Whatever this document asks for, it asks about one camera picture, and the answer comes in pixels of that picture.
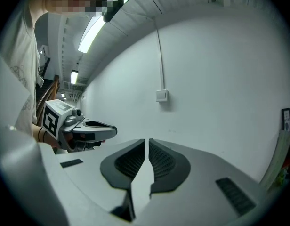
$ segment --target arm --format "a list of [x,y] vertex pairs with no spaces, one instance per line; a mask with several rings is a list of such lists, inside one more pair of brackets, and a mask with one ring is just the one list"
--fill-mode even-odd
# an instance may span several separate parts
[[45,134],[44,129],[41,129],[41,127],[36,126],[34,124],[32,125],[32,129],[33,129],[33,137],[37,142],[44,142],[44,143],[51,145],[51,147],[60,148],[58,142],[50,134],[48,134],[48,133]]

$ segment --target person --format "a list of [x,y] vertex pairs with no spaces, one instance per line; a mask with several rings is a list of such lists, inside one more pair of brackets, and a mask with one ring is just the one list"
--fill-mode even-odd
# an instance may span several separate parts
[[[17,6],[0,38],[0,55],[12,73],[30,92],[15,127],[52,147],[58,142],[42,127],[36,126],[36,78],[40,68],[34,28],[36,21],[45,13],[73,14],[84,12],[86,8],[96,10],[104,0],[24,0]],[[72,142],[71,133],[65,135]]]

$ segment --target wall outlet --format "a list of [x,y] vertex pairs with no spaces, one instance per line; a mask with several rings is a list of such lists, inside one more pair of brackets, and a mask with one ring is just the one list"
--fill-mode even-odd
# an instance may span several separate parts
[[156,102],[167,102],[168,101],[168,90],[156,91]]

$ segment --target white shirt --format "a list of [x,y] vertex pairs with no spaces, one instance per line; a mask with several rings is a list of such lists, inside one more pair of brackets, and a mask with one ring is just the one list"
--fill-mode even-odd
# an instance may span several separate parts
[[27,1],[17,6],[6,23],[0,36],[0,53],[12,73],[30,92],[15,127],[32,136],[32,123],[37,123],[35,86],[40,56]]

